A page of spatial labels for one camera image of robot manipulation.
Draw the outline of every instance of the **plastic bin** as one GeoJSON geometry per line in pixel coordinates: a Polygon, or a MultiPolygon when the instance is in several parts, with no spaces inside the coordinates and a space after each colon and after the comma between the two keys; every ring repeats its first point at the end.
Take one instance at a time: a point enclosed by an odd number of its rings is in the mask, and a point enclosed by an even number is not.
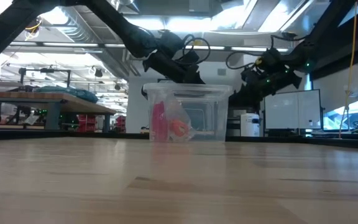
{"type": "Polygon", "coordinates": [[[150,140],[225,141],[231,86],[148,83],[150,140]]]}

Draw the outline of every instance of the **desk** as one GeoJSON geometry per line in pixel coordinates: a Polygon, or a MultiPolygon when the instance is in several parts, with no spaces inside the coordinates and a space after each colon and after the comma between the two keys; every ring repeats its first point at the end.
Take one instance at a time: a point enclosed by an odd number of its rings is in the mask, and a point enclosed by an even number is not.
{"type": "Polygon", "coordinates": [[[0,223],[358,223],[358,149],[0,141],[0,223]]]}
{"type": "Polygon", "coordinates": [[[0,92],[0,102],[48,110],[45,129],[58,130],[60,113],[104,115],[103,131],[108,132],[110,116],[116,113],[110,108],[90,103],[64,93],[0,92]]]}

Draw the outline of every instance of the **container lid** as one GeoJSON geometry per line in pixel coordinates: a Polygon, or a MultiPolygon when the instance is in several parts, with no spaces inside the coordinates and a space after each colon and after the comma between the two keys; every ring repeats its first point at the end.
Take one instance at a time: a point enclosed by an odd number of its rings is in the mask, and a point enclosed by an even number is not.
{"type": "Polygon", "coordinates": [[[233,94],[233,87],[228,85],[204,85],[204,84],[181,84],[181,83],[146,83],[143,90],[171,90],[171,91],[205,91],[224,92],[233,94]]]}

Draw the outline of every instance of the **blue cloth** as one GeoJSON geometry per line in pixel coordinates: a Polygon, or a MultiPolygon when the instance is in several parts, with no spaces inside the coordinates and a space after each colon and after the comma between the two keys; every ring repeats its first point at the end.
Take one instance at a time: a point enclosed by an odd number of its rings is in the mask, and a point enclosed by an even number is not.
{"type": "Polygon", "coordinates": [[[68,93],[70,95],[76,96],[83,100],[96,103],[98,102],[98,97],[91,93],[88,90],[79,90],[74,88],[63,88],[60,86],[44,86],[34,90],[37,93],[68,93]]]}

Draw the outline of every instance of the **table leg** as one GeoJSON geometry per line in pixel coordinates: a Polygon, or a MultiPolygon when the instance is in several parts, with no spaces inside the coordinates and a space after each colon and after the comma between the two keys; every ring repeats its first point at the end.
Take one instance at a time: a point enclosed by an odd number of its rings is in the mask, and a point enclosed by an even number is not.
{"type": "Polygon", "coordinates": [[[48,103],[46,130],[59,130],[60,102],[48,103]]]}
{"type": "Polygon", "coordinates": [[[108,133],[110,131],[110,114],[104,115],[103,132],[108,133]]]}

